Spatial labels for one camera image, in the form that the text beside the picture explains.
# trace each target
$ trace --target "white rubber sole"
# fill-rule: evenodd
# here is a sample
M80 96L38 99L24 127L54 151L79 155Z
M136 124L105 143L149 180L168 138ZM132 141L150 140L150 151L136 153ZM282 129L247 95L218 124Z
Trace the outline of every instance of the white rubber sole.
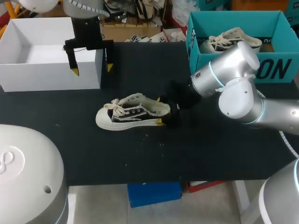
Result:
M105 108L101 108L98 111L97 116L95 117L95 122L97 123L97 126L109 131L122 131L138 126L161 126L156 123L159 120L160 119L150 119L126 123L113 123L107 114L107 109Z

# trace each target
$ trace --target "teal box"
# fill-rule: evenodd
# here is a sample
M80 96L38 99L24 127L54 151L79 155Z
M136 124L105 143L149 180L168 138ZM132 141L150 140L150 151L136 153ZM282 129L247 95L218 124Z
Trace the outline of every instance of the teal box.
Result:
M299 24L299 12L294 14L285 13L285 16L291 26Z
M291 26L299 24L299 0L289 0L285 16Z
M298 14L299 13L299 0L289 0L288 6L285 10L286 14Z
M221 6L230 0L195 0L196 5L201 11L215 10L216 7Z
M281 11L191 12L186 37L191 74L220 54L201 54L199 44L240 27L247 35L271 43L274 52L260 52L256 83L290 83L299 68L299 39Z

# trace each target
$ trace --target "white shoelace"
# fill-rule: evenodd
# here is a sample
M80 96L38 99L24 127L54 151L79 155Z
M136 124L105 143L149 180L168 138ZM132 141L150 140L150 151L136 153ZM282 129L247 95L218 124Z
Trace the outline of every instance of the white shoelace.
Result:
M232 42L223 38L223 33L220 34L219 36L210 36L209 37L209 40L211 41L214 41L214 42L210 42L209 44L220 44L220 45L223 45L223 44L231 44Z
M126 112L124 110L124 108L122 107L122 105L124 105L126 102L128 102L127 99L122 99L122 100L114 99L114 100L111 101L110 104L105 104L104 108L112 109L113 110L113 115L116 116L116 117L123 116L125 114L130 114L129 111Z

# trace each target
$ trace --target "screw hole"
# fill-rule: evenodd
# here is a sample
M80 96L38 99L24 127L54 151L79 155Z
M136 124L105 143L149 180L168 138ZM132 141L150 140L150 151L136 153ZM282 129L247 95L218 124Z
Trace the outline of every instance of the screw hole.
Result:
M47 194L50 194L52 192L51 188L49 186L44 186L43 188L44 192L46 192Z

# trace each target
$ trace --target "black tabletop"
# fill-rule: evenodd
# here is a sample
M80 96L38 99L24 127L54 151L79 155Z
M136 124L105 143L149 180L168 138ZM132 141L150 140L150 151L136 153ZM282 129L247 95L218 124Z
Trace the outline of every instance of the black tabletop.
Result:
M49 137L69 185L265 179L294 160L278 131L222 115L218 96L182 111L177 128L100 129L95 115L105 103L136 92L156 99L169 80L190 76L185 43L116 43L114 53L114 74L103 73L100 90L0 93L0 123ZM257 88L269 98L299 98L294 83ZM297 136L286 137L299 148Z

